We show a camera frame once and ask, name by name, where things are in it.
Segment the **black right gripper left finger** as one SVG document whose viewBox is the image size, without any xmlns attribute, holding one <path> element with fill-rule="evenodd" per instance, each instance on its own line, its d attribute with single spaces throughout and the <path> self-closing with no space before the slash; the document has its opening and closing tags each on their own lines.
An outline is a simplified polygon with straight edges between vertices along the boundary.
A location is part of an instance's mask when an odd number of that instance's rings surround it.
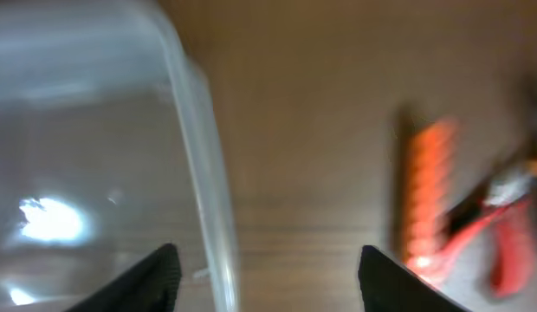
<svg viewBox="0 0 537 312">
<path fill-rule="evenodd" d="M 68 312 L 172 312 L 181 278 L 177 246 L 163 244 Z"/>
</svg>

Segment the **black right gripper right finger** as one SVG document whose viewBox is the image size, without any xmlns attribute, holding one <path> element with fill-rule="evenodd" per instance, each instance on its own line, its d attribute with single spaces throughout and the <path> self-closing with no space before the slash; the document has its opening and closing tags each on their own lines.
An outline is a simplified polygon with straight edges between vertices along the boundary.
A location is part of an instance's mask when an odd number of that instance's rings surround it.
<svg viewBox="0 0 537 312">
<path fill-rule="evenodd" d="M 365 312 L 466 312 L 373 245 L 361 250 L 359 288 Z"/>
</svg>

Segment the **clear plastic storage container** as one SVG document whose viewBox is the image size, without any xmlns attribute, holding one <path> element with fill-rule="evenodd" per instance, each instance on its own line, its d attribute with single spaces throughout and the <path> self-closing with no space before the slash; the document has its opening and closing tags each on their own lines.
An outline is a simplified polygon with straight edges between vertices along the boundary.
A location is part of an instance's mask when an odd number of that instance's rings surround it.
<svg viewBox="0 0 537 312">
<path fill-rule="evenodd" d="M 0 311 L 132 269 L 172 311 L 240 308 L 208 83 L 155 1 L 0 1 Z"/>
</svg>

